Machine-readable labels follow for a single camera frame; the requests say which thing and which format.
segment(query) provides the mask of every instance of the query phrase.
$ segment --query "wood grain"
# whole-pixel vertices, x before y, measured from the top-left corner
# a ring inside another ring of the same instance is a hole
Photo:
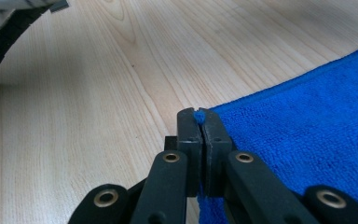
[[[91,189],[145,178],[181,109],[358,49],[358,1],[69,3],[0,67],[0,223],[65,223]],[[197,223],[197,202],[187,210]]]

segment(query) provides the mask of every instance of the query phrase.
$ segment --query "table surface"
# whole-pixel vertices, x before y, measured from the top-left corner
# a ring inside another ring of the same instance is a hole
[[[358,1],[77,0],[0,67],[0,223],[66,223],[144,179],[176,113],[272,87],[358,49]],[[187,222],[197,223],[189,200]]]

